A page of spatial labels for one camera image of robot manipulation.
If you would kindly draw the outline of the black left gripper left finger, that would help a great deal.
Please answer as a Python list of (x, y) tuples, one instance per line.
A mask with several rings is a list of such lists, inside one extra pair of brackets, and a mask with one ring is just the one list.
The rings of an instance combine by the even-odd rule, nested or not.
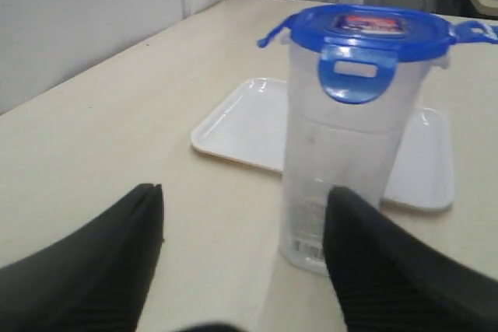
[(3, 331), (134, 331), (163, 245), (159, 184), (1, 269)]

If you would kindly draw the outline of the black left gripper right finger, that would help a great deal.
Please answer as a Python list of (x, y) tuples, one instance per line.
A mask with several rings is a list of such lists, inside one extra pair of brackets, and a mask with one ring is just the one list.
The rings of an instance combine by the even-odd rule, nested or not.
[(347, 187), (322, 240), (349, 331), (495, 331), (497, 282), (421, 242)]

